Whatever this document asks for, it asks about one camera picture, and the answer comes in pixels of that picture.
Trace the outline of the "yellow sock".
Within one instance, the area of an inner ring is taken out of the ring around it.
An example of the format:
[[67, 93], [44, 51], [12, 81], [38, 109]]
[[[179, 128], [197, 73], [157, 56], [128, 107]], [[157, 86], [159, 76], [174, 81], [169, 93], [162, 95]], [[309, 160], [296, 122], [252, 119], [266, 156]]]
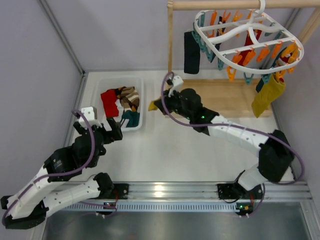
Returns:
[[160, 110], [161, 112], [163, 111], [163, 105], [162, 105], [162, 100], [161, 98], [158, 98], [156, 100], [152, 100], [148, 106], [148, 111], [157, 111]]
[[284, 79], [277, 77], [275, 73], [272, 74], [268, 83], [263, 85], [251, 103], [254, 116], [259, 118], [268, 106], [284, 93], [285, 89]]

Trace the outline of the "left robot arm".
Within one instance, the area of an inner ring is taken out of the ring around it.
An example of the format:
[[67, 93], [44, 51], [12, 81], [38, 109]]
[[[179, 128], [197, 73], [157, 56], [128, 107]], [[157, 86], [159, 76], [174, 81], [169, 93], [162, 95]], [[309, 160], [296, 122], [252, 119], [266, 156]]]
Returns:
[[2, 224], [6, 229], [34, 228], [54, 213], [89, 199], [107, 199], [116, 194], [114, 183], [105, 172], [97, 173], [84, 183], [56, 192], [56, 188], [82, 174], [83, 168], [95, 168], [99, 158], [107, 152], [105, 145], [123, 138], [120, 123], [107, 119], [110, 130], [93, 124], [86, 129], [79, 122], [73, 124], [80, 134], [70, 146], [57, 149], [44, 162], [39, 172], [15, 195], [3, 196], [5, 210]]

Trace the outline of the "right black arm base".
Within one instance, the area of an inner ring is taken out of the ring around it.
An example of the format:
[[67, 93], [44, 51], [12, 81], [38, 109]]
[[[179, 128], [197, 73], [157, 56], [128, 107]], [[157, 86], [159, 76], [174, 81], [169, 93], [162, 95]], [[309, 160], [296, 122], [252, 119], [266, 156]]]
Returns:
[[217, 185], [218, 198], [227, 203], [235, 203], [240, 199], [247, 199], [248, 192], [237, 182], [219, 183]]

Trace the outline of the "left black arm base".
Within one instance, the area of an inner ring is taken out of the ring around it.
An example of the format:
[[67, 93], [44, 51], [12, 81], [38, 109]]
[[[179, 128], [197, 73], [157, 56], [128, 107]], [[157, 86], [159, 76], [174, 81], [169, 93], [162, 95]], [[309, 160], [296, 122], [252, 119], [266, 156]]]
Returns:
[[127, 183], [114, 183], [113, 185], [114, 188], [110, 193], [94, 197], [94, 199], [127, 200], [130, 185]]

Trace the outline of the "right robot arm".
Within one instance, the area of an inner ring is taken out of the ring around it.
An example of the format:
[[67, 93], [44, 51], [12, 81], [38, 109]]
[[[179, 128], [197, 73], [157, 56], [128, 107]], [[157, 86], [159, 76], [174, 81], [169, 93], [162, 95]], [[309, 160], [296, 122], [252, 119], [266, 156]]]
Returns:
[[233, 123], [216, 111], [203, 106], [201, 97], [191, 88], [172, 95], [168, 90], [154, 102], [164, 114], [175, 113], [189, 121], [192, 128], [210, 137], [225, 139], [258, 158], [257, 164], [242, 171], [234, 181], [240, 191], [250, 191], [265, 182], [279, 183], [294, 160], [285, 134], [280, 130], [259, 133]]

